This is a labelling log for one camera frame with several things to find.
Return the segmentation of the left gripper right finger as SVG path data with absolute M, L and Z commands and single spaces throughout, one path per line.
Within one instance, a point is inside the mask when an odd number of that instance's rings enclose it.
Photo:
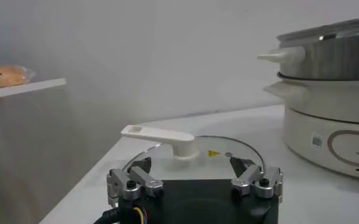
M 231 157 L 229 159 L 236 178 L 231 180 L 232 190 L 239 197 L 254 194 L 265 200 L 275 197 L 279 203 L 283 195 L 283 172 L 279 167 L 262 170 L 252 160 Z

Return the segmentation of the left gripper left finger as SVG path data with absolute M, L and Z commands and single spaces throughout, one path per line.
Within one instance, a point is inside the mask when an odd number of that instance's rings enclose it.
M 125 169 L 110 169 L 107 174 L 107 200 L 111 207 L 122 199 L 135 201 L 142 194 L 158 198 L 164 190 L 162 180 L 150 176 L 151 157 L 131 161 Z

